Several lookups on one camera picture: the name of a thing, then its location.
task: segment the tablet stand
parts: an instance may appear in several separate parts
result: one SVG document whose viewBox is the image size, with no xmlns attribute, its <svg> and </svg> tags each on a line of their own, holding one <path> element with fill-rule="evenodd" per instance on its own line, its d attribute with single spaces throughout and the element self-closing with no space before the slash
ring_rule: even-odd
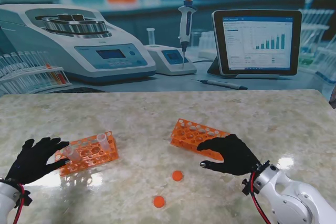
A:
<svg viewBox="0 0 336 224">
<path fill-rule="evenodd" d="M 220 76 L 222 78 L 236 78 L 236 79 L 278 79 L 280 77 L 279 74 L 259 74 L 259 73 L 257 74 L 251 74 L 251 73 L 226 74 L 222 76 L 219 70 L 218 56 L 216 56 L 216 58 L 212 62 L 207 73 L 215 75 L 215 76 Z"/>
</svg>

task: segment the black wrist mount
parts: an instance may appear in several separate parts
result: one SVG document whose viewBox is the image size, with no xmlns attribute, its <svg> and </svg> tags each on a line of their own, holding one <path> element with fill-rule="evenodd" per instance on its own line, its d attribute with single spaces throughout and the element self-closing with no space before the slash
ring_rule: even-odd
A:
<svg viewBox="0 0 336 224">
<path fill-rule="evenodd" d="M 14 208 L 17 208 L 19 206 L 20 201 L 21 201 L 22 198 L 25 199 L 24 206 L 29 206 L 30 203 L 32 203 L 33 200 L 29 197 L 30 191 L 25 190 L 25 192 L 22 193 L 22 189 L 19 186 L 20 183 L 17 180 L 11 179 L 11 178 L 9 178 L 9 179 L 0 179 L 0 183 L 8 184 L 8 185 L 14 187 L 15 189 L 17 189 L 20 192 L 20 197 L 17 200 L 16 205 L 15 205 Z"/>
<path fill-rule="evenodd" d="M 265 162 L 263 165 L 259 165 L 256 164 L 253 168 L 252 168 L 252 173 L 255 172 L 256 175 L 254 177 L 254 180 L 252 181 L 252 183 L 257 179 L 257 177 L 269 166 L 269 160 L 267 162 Z M 247 179 L 244 179 L 242 182 L 243 185 L 245 185 L 244 189 L 242 190 L 242 192 L 248 196 L 249 193 L 251 192 L 251 181 L 247 181 Z M 259 194 L 259 190 L 257 188 L 255 188 L 253 186 L 253 191 L 256 194 Z"/>
</svg>

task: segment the pen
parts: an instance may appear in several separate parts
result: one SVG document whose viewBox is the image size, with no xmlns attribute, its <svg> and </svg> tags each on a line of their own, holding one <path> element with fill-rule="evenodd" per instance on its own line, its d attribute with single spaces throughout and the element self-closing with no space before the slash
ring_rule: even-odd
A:
<svg viewBox="0 0 336 224">
<path fill-rule="evenodd" d="M 224 81 L 213 81 L 213 80 L 198 80 L 198 81 L 200 81 L 201 83 L 204 83 L 204 84 L 221 86 L 221 87 L 226 87 L 226 88 L 230 88 L 230 89 L 247 90 L 247 87 L 245 87 L 245 86 L 240 86 L 240 85 L 237 85 L 237 84 L 228 83 L 228 82 L 224 82 Z"/>
</svg>

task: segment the orange test tube rack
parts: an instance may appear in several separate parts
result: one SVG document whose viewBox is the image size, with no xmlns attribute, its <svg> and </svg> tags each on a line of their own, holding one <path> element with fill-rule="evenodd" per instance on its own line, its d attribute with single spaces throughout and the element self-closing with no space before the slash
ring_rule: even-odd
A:
<svg viewBox="0 0 336 224">
<path fill-rule="evenodd" d="M 219 161 L 223 161 L 220 153 L 211 150 L 198 151 L 197 146 L 209 139 L 215 137 L 226 137 L 230 133 L 220 131 L 208 126 L 179 119 L 171 135 L 171 144 L 177 147 L 187 149 L 192 152 L 202 154 Z"/>
<path fill-rule="evenodd" d="M 104 152 L 102 150 L 97 141 L 97 135 L 70 142 L 70 146 L 74 148 L 74 151 L 78 152 L 81 160 L 76 163 L 70 162 L 60 168 L 60 176 L 63 177 L 72 173 L 77 173 L 118 159 L 118 151 L 112 132 L 107 131 L 105 134 L 111 148 L 111 151 L 109 152 Z M 55 161 L 58 161 L 61 158 L 66 158 L 66 156 L 62 151 L 57 151 L 55 153 Z"/>
</svg>

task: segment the tablet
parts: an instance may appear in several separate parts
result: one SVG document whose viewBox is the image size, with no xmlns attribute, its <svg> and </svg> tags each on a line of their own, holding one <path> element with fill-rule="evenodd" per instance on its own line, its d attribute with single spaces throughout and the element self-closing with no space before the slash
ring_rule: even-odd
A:
<svg viewBox="0 0 336 224">
<path fill-rule="evenodd" d="M 298 10 L 213 12 L 221 75 L 295 75 L 301 18 Z"/>
</svg>

